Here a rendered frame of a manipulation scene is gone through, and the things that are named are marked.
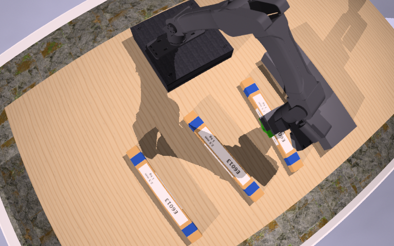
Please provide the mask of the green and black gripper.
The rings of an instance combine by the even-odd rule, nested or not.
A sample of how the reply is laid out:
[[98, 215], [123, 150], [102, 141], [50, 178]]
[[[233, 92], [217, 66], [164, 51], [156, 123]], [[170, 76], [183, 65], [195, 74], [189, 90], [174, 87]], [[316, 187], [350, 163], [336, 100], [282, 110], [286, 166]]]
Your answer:
[[282, 112], [281, 112], [283, 105], [271, 110], [270, 112], [266, 113], [264, 116], [261, 116], [259, 118], [259, 121], [261, 123], [261, 128], [265, 133], [267, 133], [269, 138], [271, 138], [279, 133], [279, 130], [278, 130], [277, 126], [275, 125], [275, 122], [277, 120], [282, 118], [285, 122], [287, 122], [289, 124], [293, 123], [293, 122], [288, 122], [283, 118]]

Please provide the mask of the tan cardboard box with blue bands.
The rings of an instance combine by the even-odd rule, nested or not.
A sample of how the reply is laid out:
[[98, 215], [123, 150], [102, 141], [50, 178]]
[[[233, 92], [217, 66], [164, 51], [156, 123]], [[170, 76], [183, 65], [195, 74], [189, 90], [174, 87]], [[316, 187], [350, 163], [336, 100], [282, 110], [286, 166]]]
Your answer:
[[[251, 77], [241, 81], [240, 86], [259, 117], [272, 110]], [[295, 148], [292, 147], [291, 141], [285, 131], [282, 133], [279, 132], [272, 139], [291, 172], [295, 172], [304, 166]]]

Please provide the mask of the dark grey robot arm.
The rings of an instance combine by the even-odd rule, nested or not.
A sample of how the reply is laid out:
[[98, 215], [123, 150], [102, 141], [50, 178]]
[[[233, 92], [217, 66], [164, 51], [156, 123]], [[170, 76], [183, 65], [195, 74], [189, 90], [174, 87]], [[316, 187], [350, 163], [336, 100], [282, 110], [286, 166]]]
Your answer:
[[160, 59], [207, 29], [219, 29], [231, 37], [253, 34], [272, 59], [288, 95], [281, 112], [293, 124], [281, 118], [275, 125], [280, 133], [290, 129], [292, 147], [301, 151], [324, 138], [332, 126], [318, 109], [325, 93], [291, 34], [284, 14], [289, 8], [287, 0], [225, 0], [199, 8], [186, 6], [166, 19], [166, 33], [147, 48]]

